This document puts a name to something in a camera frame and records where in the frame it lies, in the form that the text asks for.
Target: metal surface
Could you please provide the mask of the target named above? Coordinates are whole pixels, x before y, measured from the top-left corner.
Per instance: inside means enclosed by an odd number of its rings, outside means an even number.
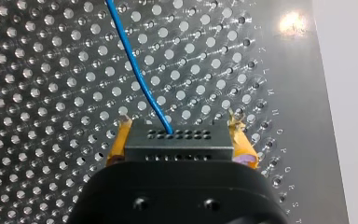
[[[124,147],[126,161],[232,160],[234,146],[224,120],[213,125],[173,125],[174,134],[137,121]]]
[[[117,1],[170,120],[231,107],[293,223],[348,223],[311,3]],[[0,223],[60,223],[117,118],[158,123],[103,1],[0,1]]]

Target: white wall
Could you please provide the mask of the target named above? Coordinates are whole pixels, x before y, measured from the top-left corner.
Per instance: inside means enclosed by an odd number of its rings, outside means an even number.
[[[351,224],[358,223],[358,0],[313,0]]]

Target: bright light spot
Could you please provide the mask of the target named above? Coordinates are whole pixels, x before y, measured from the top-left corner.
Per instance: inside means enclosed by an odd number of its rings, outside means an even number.
[[[280,22],[280,31],[284,35],[303,35],[306,32],[306,21],[304,16],[298,12],[286,14]]]

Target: perforated metal plate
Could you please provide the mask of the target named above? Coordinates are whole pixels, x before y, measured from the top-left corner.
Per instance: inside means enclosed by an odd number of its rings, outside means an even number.
[[[116,1],[172,123],[245,115],[293,223],[348,223],[311,4]],[[62,223],[115,140],[157,123],[103,0],[0,0],[0,223]]]

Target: blue wire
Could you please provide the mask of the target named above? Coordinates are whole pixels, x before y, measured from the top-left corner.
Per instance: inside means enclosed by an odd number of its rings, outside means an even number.
[[[127,34],[124,31],[123,24],[121,23],[120,17],[118,16],[118,13],[117,13],[117,10],[115,7],[115,4],[113,3],[114,0],[105,0],[105,1],[107,4],[107,8],[109,9],[110,14],[112,16],[113,22],[115,23],[115,26],[116,26],[116,29],[118,32],[118,36],[120,37],[121,42],[123,43],[123,46],[124,46],[124,50],[126,50],[127,57],[130,60],[132,70],[136,76],[136,79],[139,82],[139,85],[141,86],[142,91],[144,92],[144,95],[145,95],[147,101],[152,106],[152,108],[156,111],[156,114],[157,114],[159,120],[161,121],[162,125],[165,128],[165,131],[168,134],[172,134],[173,129],[172,129],[171,124],[165,118],[164,112],[158,106],[156,100],[153,98],[153,95],[150,92],[150,89],[147,87],[147,84],[146,84],[144,78],[142,77],[141,70],[139,69],[139,65],[136,62],[136,59],[132,53],[131,43],[130,43],[129,39],[127,38]]]

